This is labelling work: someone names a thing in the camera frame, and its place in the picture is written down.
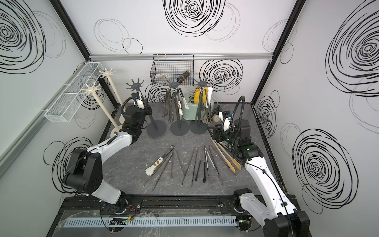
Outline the grey utensil rack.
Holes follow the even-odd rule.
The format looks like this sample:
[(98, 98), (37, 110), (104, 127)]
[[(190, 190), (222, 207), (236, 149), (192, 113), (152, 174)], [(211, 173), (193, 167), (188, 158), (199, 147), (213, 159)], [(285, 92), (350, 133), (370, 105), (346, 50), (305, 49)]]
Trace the grey utensil rack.
[[(173, 92), (173, 89), (176, 88), (178, 90), (178, 98), (179, 98), (179, 102), (180, 102), (180, 105), (181, 105), (181, 111), (180, 111), (180, 114), (181, 114), (181, 117), (183, 115), (183, 110), (182, 110), (182, 104), (181, 104), (181, 95), (179, 93), (179, 83), (177, 82), (171, 82), (169, 84), (170, 88), (171, 88), (171, 93)], [(177, 114), (176, 114), (176, 110), (175, 110), (175, 104), (174, 104), (174, 99), (173, 99), (173, 93), (172, 93), (172, 100), (173, 100), (173, 114), (174, 114), (174, 121), (171, 123), (171, 126), (170, 126), (170, 131), (172, 132), (172, 134), (174, 134), (175, 136), (183, 136), (185, 134), (188, 133), (189, 131), (189, 124), (182, 120), (180, 121), (177, 121)]]
[[(146, 104), (145, 108), (147, 108), (149, 106), (148, 100), (144, 98), (140, 90), (140, 88), (143, 86), (144, 81), (140, 82), (140, 79), (138, 78), (137, 82), (134, 82), (133, 80), (132, 82), (133, 84), (127, 84), (128, 86), (130, 86), (130, 88), (127, 87), (127, 89), (139, 92), (141, 94), (142, 101)], [(149, 118), (151, 120), (151, 123), (147, 126), (147, 134), (153, 139), (163, 136), (166, 132), (165, 123), (161, 120), (155, 120), (152, 114), (149, 115)]]
[(189, 129), (192, 133), (200, 135), (204, 134), (207, 131), (207, 125), (201, 121), (202, 115), (202, 108), (204, 107), (203, 102), (203, 93), (204, 89), (207, 87), (207, 83), (205, 81), (195, 81), (197, 82), (197, 87), (199, 88), (199, 100), (198, 100), (198, 107), (197, 107), (197, 113), (196, 113), (196, 120), (190, 122)]

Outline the steel slotted tongs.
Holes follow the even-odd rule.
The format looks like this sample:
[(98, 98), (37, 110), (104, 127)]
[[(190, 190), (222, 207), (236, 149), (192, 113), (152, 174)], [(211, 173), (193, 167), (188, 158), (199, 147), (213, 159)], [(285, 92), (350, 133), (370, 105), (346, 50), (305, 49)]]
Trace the steel slotted tongs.
[(180, 121), (182, 117), (180, 114), (181, 105), (180, 105), (179, 98), (178, 98), (178, 90), (176, 88), (174, 88), (172, 93), (173, 93), (173, 99), (174, 99), (174, 104), (175, 104), (175, 110), (176, 110), (176, 114), (177, 114), (177, 121)]

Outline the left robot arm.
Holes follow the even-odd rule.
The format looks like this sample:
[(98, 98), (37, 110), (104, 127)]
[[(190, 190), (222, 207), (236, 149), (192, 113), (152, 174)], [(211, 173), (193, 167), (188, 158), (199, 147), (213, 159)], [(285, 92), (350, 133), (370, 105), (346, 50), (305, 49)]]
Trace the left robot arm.
[(124, 213), (127, 209), (125, 192), (103, 179), (103, 163), (138, 140), (145, 118), (151, 114), (152, 109), (142, 96), (133, 93), (121, 106), (125, 121), (120, 131), (96, 146), (73, 151), (62, 184), (100, 199), (116, 214)]

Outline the large steel tongs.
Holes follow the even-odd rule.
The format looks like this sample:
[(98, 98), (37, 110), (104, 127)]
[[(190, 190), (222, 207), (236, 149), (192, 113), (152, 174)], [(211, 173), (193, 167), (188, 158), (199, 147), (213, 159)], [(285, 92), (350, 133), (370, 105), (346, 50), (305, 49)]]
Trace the large steel tongs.
[(162, 116), (166, 117), (168, 116), (168, 122), (172, 123), (174, 121), (174, 114), (173, 114), (173, 100), (172, 100), (172, 93), (171, 89), (166, 89), (165, 92), (165, 103), (164, 103), (164, 111)]

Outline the plain steel serving tongs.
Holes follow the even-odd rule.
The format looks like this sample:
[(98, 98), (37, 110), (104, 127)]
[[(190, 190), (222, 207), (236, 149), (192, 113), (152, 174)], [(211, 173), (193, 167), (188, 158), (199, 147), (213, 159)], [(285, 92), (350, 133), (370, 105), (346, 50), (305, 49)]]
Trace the plain steel serving tongs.
[(206, 106), (207, 106), (207, 103), (203, 102), (203, 90), (204, 90), (204, 87), (200, 88), (200, 99), (199, 99), (198, 108), (197, 108), (196, 121), (200, 121), (199, 116), (201, 115), (201, 112), (205, 111)]

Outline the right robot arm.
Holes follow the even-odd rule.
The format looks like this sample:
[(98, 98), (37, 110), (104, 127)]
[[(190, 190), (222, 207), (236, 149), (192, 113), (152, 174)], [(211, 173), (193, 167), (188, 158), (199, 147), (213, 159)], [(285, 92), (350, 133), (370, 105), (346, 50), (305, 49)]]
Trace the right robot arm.
[(222, 112), (222, 122), (208, 128), (212, 142), (225, 158), (227, 165), (245, 167), (257, 185), (261, 198), (249, 189), (234, 192), (235, 210), (247, 212), (262, 228), (265, 237), (309, 237), (310, 219), (300, 211), (283, 192), (259, 147), (251, 141), (250, 125), (243, 120), (245, 97), (236, 103), (240, 108), (238, 119), (236, 110)]

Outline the beige plastic tongs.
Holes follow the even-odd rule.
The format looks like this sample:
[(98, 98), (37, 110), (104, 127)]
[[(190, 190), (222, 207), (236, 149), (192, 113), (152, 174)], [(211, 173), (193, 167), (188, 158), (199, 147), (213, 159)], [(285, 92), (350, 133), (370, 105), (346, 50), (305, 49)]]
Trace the beige plastic tongs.
[(236, 176), (236, 169), (241, 170), (241, 165), (237, 162), (236, 159), (234, 159), (229, 154), (229, 152), (220, 143), (217, 143), (214, 140), (212, 140), (212, 142), (219, 151), (221, 157), (223, 158), (229, 170)]

